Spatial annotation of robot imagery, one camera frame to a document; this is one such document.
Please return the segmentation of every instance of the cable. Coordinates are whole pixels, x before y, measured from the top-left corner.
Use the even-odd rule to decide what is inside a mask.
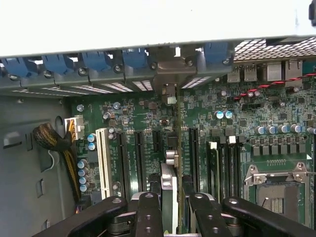
[[[64,138],[54,130],[50,123],[44,123],[34,128],[33,136],[35,141],[47,150],[57,151],[60,157],[65,161],[68,177],[75,202],[78,202],[81,196],[79,189],[79,178],[77,174],[77,166],[75,156],[71,150],[71,146],[76,138],[74,121],[67,123],[67,132]]]

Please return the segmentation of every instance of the motherboard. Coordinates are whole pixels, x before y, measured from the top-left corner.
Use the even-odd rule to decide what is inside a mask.
[[[181,146],[171,156],[195,192],[219,202],[239,196],[315,225],[314,77],[267,88],[222,77],[177,95],[176,103],[154,92],[70,98],[84,123],[76,141],[82,195],[95,204],[148,191],[150,176]]]

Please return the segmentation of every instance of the power connector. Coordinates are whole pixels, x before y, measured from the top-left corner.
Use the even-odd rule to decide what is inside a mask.
[[[75,133],[76,140],[81,140],[84,138],[84,125],[83,125],[83,117],[75,117],[75,118],[66,118],[65,119],[65,130],[67,131],[67,123],[71,120],[74,121],[75,124]]]

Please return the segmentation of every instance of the green circuit board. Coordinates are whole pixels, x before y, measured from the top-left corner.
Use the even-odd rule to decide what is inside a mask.
[[[258,82],[227,83],[226,81],[214,81],[198,89],[188,89],[180,91],[181,114],[177,114],[175,105],[167,106],[161,102],[161,98],[154,92],[146,93],[129,93],[120,95],[105,96],[87,96],[81,98],[71,98],[73,116],[82,116],[85,125],[85,139],[77,141],[78,158],[85,158],[90,163],[89,173],[93,185],[86,192],[89,194],[100,189],[98,163],[95,159],[89,159],[88,141],[86,137],[95,133],[96,129],[102,127],[114,126],[117,131],[124,131],[126,134],[128,173],[130,178],[130,195],[140,191],[139,173],[137,171],[137,154],[135,153],[135,131],[142,131],[144,135],[144,162],[146,180],[152,173],[159,173],[159,163],[165,160],[165,150],[168,149],[166,144],[166,134],[176,131],[176,116],[181,116],[181,141],[182,141],[182,173],[192,175],[192,159],[196,166],[195,175],[198,177],[197,191],[211,193],[215,198],[222,199],[229,195],[235,194],[250,200],[251,202],[262,205],[262,197],[259,189],[249,188],[249,196],[244,194],[244,179],[250,165],[256,165],[260,172],[281,172],[292,171],[298,162],[303,162],[308,171],[314,170],[314,138],[307,133],[307,127],[314,126],[315,120],[315,96],[316,88],[312,78],[304,79],[298,82],[302,89],[299,92],[291,93],[284,86],[274,86],[269,89],[260,90],[261,94],[249,98],[242,97],[238,101],[229,100],[236,95],[247,92],[259,86]],[[282,101],[284,107],[276,105],[276,102]],[[120,108],[114,109],[113,104],[119,102]],[[76,110],[77,105],[83,105],[83,112]],[[230,111],[233,117],[218,119],[216,112]],[[104,112],[109,112],[115,124],[109,124],[108,120],[102,118]],[[301,127],[300,133],[276,133],[263,134],[256,133],[257,127],[279,127],[285,125],[290,127],[296,124]],[[161,132],[161,149],[154,151],[153,131]],[[197,140],[192,141],[192,134],[197,135]],[[239,145],[223,145],[221,137],[235,137],[244,141]],[[216,154],[209,150],[209,142],[217,142],[218,150],[225,150],[225,157],[231,157],[234,168],[230,163],[221,163],[221,158],[216,160]],[[192,144],[195,144],[197,152],[193,157]],[[295,146],[295,151],[280,151],[281,146],[290,149]],[[304,147],[305,151],[299,150],[298,147]],[[117,139],[109,142],[112,166],[113,183],[122,182],[120,170],[122,163],[118,155]],[[274,155],[264,154],[262,150],[277,149]],[[309,196],[306,197],[305,185],[294,183],[283,183],[281,181],[272,182],[271,186],[279,185],[295,186],[297,195],[296,210],[297,218],[300,223],[313,225],[314,212],[314,179],[310,176],[308,184],[310,186]],[[223,193],[218,194],[219,187]],[[118,188],[114,190],[115,195],[122,195]],[[278,205],[286,208],[286,204],[279,202]],[[306,212],[309,211],[309,220],[307,221]]]

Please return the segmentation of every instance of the white pci slot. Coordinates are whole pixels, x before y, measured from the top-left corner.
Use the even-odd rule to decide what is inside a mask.
[[[95,131],[95,134],[97,137],[101,195],[103,200],[113,195],[108,130],[100,128]]]

